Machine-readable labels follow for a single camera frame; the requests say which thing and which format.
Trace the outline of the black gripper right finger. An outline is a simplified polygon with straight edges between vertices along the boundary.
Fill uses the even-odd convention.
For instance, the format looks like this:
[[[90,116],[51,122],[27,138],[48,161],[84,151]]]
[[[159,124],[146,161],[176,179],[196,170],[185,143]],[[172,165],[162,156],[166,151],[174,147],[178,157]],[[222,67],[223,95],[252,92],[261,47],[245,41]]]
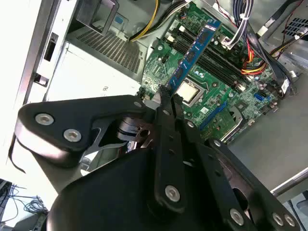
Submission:
[[[184,119],[183,98],[172,98],[181,124],[186,153],[194,159],[209,190],[199,193],[209,210],[212,231],[298,231],[295,217],[222,142],[201,139],[199,130]]]

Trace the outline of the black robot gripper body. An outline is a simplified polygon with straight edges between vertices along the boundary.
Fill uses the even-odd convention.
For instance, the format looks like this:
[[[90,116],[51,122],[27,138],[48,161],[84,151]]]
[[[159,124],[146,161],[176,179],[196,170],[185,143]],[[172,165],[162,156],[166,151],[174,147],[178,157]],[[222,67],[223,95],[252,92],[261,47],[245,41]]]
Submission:
[[[49,231],[226,231],[197,169],[184,165],[187,205],[164,214],[150,204],[153,156],[132,152],[67,185],[47,218]]]

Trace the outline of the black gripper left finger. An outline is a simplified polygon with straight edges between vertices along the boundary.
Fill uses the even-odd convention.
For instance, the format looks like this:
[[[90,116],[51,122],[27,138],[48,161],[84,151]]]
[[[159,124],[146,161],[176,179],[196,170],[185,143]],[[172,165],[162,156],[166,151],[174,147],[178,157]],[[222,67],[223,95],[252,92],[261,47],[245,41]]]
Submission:
[[[131,155],[150,156],[149,204],[182,213],[183,98],[163,86],[158,97],[154,108],[132,95],[29,103],[19,110],[14,133],[27,150],[63,168],[76,167],[86,154],[135,142]]]

